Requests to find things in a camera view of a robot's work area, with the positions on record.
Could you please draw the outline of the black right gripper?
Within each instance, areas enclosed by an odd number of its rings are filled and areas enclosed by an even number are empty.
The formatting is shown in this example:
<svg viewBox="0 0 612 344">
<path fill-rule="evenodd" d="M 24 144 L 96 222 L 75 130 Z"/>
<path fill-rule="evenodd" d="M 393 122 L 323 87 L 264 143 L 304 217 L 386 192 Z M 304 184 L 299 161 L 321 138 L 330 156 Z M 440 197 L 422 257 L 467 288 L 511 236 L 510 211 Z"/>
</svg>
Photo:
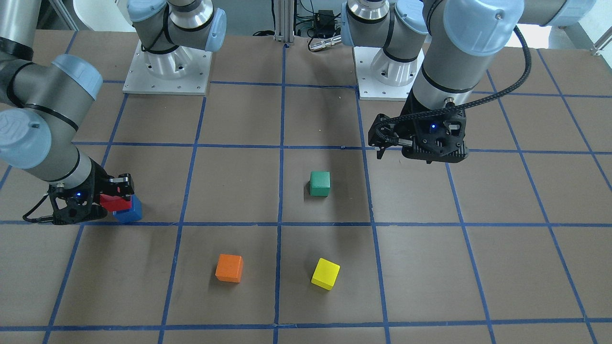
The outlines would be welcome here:
<svg viewBox="0 0 612 344">
<path fill-rule="evenodd" d="M 135 193 L 131 174 L 123 173 L 118 177 L 111 176 L 94 161 L 92 161 L 92 172 L 94 173 L 93 200 L 95 203 L 99 204 L 100 194 L 120 196 L 125 200 L 131 200 L 131 195 Z"/>
</svg>

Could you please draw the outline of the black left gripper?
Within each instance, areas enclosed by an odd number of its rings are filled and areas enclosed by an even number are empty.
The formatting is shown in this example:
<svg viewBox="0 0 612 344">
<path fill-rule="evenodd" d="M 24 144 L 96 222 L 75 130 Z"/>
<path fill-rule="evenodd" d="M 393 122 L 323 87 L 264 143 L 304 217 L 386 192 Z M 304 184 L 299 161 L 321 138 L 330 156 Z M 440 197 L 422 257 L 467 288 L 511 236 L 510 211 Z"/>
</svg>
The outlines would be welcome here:
<svg viewBox="0 0 612 344">
<path fill-rule="evenodd" d="M 369 146 L 377 147 L 378 160 L 383 158 L 385 150 L 392 145 L 390 143 L 386 143 L 384 140 L 380 139 L 378 135 L 376 135 L 374 125 L 389 118 L 389 116 L 379 113 L 374 118 L 374 122 L 369 129 Z M 416 120 L 404 120 L 399 124 L 385 124 L 381 127 L 381 132 L 389 136 L 399 137 L 402 140 L 413 141 L 413 136 L 416 134 L 415 124 Z"/>
</svg>

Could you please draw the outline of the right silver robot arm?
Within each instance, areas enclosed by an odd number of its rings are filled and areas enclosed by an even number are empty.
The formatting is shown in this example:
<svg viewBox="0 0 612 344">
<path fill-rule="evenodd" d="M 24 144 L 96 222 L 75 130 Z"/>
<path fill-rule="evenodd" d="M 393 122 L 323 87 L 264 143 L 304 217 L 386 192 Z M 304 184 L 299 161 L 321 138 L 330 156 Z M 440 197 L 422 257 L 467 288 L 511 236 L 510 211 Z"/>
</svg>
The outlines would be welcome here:
<svg viewBox="0 0 612 344">
<path fill-rule="evenodd" d="M 1 2 L 1 159 L 48 183 L 47 197 L 60 212 L 100 208 L 100 196 L 129 201 L 128 174 L 115 178 L 74 145 L 73 139 L 103 84 L 92 64 L 61 54 L 33 61 L 39 0 Z M 218 51 L 227 14 L 210 0 L 129 0 L 131 24 L 146 56 L 174 57 L 181 48 Z"/>
</svg>

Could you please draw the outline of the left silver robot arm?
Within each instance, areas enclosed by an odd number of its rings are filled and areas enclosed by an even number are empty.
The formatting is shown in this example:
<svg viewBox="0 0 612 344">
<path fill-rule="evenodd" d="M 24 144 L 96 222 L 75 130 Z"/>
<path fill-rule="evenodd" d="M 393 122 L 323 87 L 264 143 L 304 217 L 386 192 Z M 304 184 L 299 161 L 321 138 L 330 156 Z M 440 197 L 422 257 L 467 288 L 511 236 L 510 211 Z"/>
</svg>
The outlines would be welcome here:
<svg viewBox="0 0 612 344">
<path fill-rule="evenodd" d="M 594 7 L 594 0 L 349 0 L 341 11 L 341 39 L 347 46 L 381 48 L 390 61 L 412 65 L 426 39 L 428 50 L 399 116 L 379 114 L 367 144 L 377 159 L 402 148 L 407 159 L 458 163 L 466 159 L 468 108 L 495 101 L 520 87 L 532 57 L 518 24 L 568 26 Z M 514 84 L 469 101 L 487 68 L 515 34 L 525 69 Z"/>
</svg>

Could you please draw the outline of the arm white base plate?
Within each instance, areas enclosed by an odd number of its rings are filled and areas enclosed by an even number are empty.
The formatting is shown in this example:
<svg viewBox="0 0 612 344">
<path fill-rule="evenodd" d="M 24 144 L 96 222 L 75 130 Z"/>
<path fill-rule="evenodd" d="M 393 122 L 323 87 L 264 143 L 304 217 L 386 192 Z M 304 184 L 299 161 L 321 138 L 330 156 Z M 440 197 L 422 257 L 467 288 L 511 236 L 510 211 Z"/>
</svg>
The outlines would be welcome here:
<svg viewBox="0 0 612 344">
<path fill-rule="evenodd" d="M 140 42 L 122 88 L 125 94 L 205 96 L 212 52 L 179 46 L 168 54 L 144 52 Z"/>
<path fill-rule="evenodd" d="M 424 53 L 416 60 L 391 60 L 382 48 L 356 46 L 353 55 L 360 99 L 405 101 L 422 65 Z"/>
</svg>

